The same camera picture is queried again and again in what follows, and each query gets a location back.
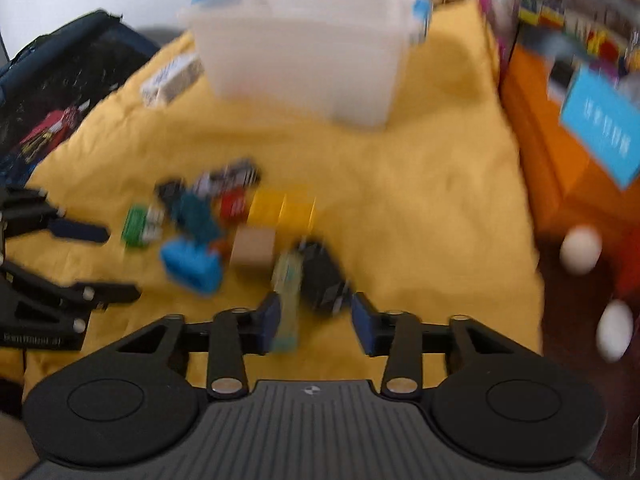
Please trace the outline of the green square brick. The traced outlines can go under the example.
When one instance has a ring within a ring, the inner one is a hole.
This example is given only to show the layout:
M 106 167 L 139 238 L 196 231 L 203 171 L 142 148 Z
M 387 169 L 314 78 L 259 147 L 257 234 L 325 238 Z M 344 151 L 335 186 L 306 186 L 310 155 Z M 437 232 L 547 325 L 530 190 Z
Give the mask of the green square brick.
M 144 247 L 144 231 L 149 208 L 144 205 L 132 205 L 126 214 L 120 239 L 127 247 Z

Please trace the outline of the blue brick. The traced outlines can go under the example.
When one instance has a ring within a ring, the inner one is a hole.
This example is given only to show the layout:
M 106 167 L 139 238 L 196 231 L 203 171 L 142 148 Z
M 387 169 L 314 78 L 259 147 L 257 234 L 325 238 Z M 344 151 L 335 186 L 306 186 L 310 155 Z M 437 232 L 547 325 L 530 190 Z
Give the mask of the blue brick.
M 173 281 L 201 295 L 216 292 L 224 274 L 220 255 L 184 238 L 163 244 L 160 261 Z

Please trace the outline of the wooden cube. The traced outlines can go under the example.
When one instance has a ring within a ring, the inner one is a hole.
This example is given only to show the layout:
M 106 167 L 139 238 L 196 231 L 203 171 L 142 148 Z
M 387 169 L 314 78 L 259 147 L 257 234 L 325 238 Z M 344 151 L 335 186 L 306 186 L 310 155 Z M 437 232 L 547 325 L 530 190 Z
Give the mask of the wooden cube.
M 270 269 L 276 258 L 276 231 L 241 226 L 235 233 L 230 264 L 236 268 Z

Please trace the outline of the small red toy car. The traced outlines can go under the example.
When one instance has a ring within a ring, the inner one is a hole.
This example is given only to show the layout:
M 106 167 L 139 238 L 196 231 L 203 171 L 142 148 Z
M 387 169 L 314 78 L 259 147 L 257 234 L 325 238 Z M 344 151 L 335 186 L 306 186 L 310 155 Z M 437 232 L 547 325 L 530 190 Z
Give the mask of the small red toy car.
M 247 216 L 246 192 L 242 188 L 225 192 L 220 196 L 219 217 L 223 222 L 244 222 Z

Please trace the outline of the olive toy car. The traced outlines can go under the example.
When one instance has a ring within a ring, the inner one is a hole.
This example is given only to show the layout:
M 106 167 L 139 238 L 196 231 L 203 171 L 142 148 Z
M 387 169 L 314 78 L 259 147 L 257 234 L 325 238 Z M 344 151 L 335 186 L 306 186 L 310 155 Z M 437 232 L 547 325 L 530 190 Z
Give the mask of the olive toy car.
M 282 252 L 274 266 L 272 290 L 280 297 L 281 317 L 271 350 L 289 352 L 297 347 L 298 307 L 303 258 L 298 252 Z

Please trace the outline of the teal toy car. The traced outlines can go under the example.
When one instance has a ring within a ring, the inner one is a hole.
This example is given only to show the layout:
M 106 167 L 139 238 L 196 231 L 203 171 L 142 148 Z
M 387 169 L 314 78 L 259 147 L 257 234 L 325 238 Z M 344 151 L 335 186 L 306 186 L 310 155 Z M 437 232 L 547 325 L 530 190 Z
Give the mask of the teal toy car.
M 210 203 L 193 193 L 182 193 L 171 206 L 170 215 L 177 228 L 196 244 L 208 245 L 222 237 Z

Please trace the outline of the black white toy car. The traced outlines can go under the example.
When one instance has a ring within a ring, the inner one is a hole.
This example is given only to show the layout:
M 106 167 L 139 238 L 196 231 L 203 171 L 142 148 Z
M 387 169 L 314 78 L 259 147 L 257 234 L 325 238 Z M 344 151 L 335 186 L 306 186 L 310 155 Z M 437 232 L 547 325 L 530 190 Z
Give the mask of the black white toy car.
M 154 193 L 160 202 L 167 208 L 171 208 L 186 190 L 186 182 L 183 179 L 171 178 L 161 180 L 154 186 Z

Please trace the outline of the yellow cloth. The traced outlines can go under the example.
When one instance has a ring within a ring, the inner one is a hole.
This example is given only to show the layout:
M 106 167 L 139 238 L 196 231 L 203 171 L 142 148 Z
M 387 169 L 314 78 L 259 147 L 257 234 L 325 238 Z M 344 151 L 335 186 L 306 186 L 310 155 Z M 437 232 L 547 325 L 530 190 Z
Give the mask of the yellow cloth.
M 156 182 L 191 182 L 242 157 L 255 159 L 270 191 L 316 200 L 314 234 L 379 309 L 430 323 L 466 314 L 540 351 L 543 287 L 518 144 L 499 103 L 494 37 L 476 2 L 435 11 L 383 131 L 220 100 L 204 77 L 168 106 L 145 107 L 140 84 L 192 49 L 189 34 L 163 47 L 30 178 L 70 217 L 108 224 L 108 243 L 40 232 L 6 245 L 9 258 L 51 281 L 141 288 L 132 306 L 91 315 L 85 353 L 166 314 L 207 321 L 264 298 L 269 278 L 231 269 L 216 295 L 194 294 L 168 280 L 157 245 L 128 252 L 119 239 L 130 205 L 150 202 Z M 299 327 L 297 351 L 248 358 L 252 380 L 380 381 L 383 362 L 363 355 L 348 313 L 322 321 L 300 312 Z

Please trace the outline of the dark blue bag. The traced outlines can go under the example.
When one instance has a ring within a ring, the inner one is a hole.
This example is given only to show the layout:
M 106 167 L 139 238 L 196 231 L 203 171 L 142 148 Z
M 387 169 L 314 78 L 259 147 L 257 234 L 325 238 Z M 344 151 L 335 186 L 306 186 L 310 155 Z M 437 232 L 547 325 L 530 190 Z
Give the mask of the dark blue bag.
M 118 16 L 97 10 L 18 52 L 1 67 L 1 182 L 25 184 L 158 50 Z

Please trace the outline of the silver patterned toy car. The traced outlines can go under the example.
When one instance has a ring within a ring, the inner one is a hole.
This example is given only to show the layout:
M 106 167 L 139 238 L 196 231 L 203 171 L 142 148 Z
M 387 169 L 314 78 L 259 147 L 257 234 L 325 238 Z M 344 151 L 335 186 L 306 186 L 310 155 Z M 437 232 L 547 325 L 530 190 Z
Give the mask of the silver patterned toy car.
M 262 173 L 251 158 L 242 158 L 217 171 L 206 172 L 193 185 L 192 191 L 201 197 L 217 198 L 237 188 L 258 185 Z

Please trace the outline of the small white carton box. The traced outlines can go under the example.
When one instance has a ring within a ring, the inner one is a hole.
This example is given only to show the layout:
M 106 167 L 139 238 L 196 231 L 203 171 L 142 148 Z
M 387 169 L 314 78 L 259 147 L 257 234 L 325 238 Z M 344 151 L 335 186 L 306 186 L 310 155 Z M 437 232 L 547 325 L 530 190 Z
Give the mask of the small white carton box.
M 177 55 L 141 85 L 143 104 L 146 107 L 168 105 L 195 84 L 203 72 L 202 61 L 196 52 Z

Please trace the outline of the white egg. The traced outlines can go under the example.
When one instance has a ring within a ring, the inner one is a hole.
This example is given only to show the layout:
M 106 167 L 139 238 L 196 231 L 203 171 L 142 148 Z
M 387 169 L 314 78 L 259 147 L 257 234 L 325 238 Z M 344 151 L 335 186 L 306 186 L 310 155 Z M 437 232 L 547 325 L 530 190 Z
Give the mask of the white egg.
M 564 268 L 575 275 L 594 269 L 602 254 L 602 240 L 593 226 L 574 226 L 567 231 L 560 248 Z
M 634 336 L 634 315 L 626 302 L 612 300 L 603 310 L 597 327 L 596 344 L 602 359 L 619 361 Z

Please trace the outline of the orange box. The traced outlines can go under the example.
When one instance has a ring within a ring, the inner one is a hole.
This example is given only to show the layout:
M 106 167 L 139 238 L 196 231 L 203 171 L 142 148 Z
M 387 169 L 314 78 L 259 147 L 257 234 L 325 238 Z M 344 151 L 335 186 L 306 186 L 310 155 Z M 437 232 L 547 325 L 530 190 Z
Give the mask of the orange box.
M 500 96 L 520 144 L 529 208 L 538 240 L 559 243 L 574 226 L 592 226 L 611 258 L 615 291 L 639 301 L 639 185 L 621 191 L 560 124 L 548 97 L 546 60 L 521 46 L 511 56 Z

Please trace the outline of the translucent plastic storage bin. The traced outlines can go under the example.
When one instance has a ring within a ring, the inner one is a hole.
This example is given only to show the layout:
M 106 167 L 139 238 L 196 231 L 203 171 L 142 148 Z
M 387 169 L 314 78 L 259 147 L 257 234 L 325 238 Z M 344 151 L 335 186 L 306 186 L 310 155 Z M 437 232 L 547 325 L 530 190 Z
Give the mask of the translucent plastic storage bin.
M 180 18 L 217 96 L 377 129 L 432 12 L 431 0 L 198 0 Z

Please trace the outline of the light blue box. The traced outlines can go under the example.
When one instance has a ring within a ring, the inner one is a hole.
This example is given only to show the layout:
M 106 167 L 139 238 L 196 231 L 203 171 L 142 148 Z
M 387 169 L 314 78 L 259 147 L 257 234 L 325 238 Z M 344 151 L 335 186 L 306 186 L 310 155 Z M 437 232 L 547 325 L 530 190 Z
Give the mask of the light blue box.
M 574 134 L 620 190 L 639 175 L 639 109 L 587 67 L 572 78 L 561 124 Z

